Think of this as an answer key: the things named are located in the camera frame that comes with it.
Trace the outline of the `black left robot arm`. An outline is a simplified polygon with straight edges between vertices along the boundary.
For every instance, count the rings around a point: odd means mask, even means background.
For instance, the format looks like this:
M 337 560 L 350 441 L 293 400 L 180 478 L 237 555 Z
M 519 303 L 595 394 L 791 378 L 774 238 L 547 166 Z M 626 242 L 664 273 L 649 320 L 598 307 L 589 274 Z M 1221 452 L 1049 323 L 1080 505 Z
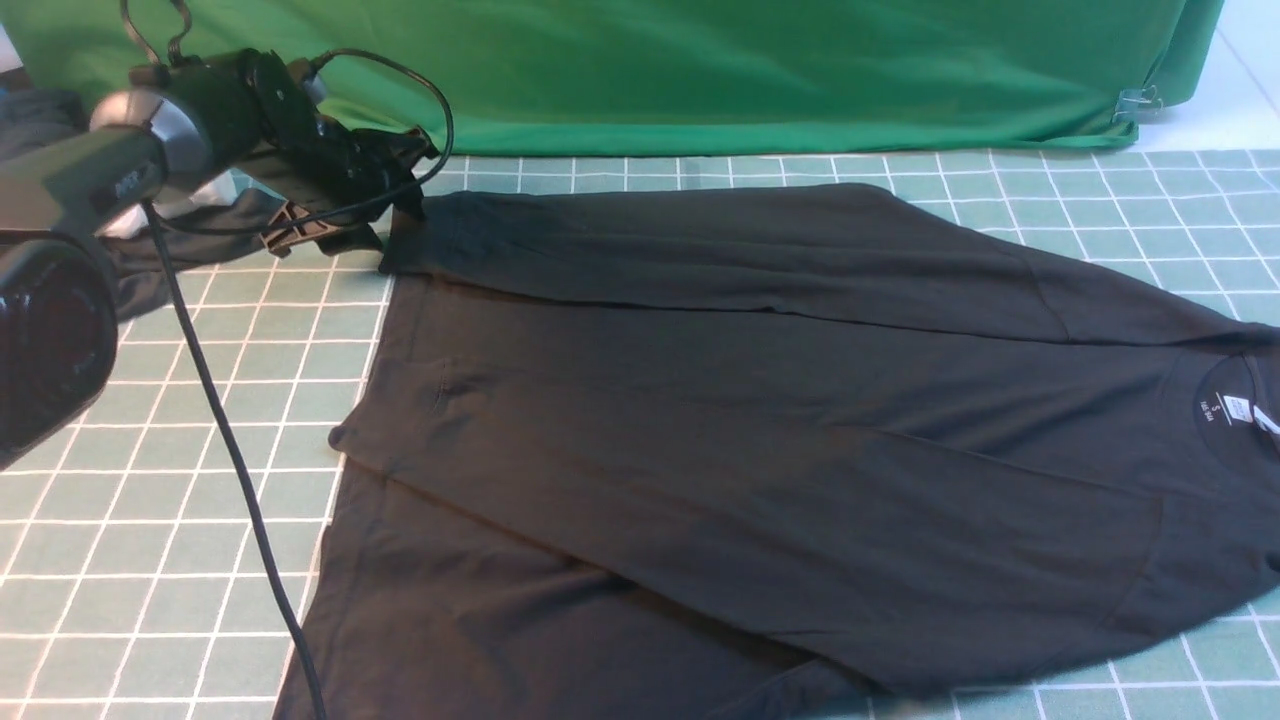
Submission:
M 83 135 L 3 164 L 3 465 L 82 414 L 104 391 L 118 343 L 118 270 L 99 229 L 129 208 L 182 199 L 229 169 L 275 190 L 273 219 L 248 227 L 274 256 L 301 243 L 326 255 L 378 249 L 387 210 L 422 219 L 431 160 L 454 149 L 454 113 L 430 81 L 444 118 L 442 143 L 420 127 L 351 129 L 319 110 L 321 69 L 340 56 L 421 76 L 375 53 L 339 47 L 285 61 L 243 49 L 207 59 L 173 55 L 131 70 Z

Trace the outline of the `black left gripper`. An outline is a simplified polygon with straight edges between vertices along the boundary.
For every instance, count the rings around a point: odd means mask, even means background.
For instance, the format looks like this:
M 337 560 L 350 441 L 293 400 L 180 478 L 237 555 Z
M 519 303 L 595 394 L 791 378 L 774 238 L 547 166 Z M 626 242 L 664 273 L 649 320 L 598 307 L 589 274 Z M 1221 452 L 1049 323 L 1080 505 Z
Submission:
M 306 59 L 288 64 L 253 49 L 197 56 L 174 47 L 168 59 L 165 99 L 195 129 L 166 151 L 166 193 L 192 195 L 230 168 L 246 173 L 288 199 L 260 234 L 275 258 L 308 243 L 329 258 L 383 251 L 370 224 L 335 225 L 311 213 L 371 217 L 392 206 L 397 217 L 424 220 L 413 169 L 442 158 L 425 129 L 355 131 L 323 115 L 305 88 L 315 77 Z

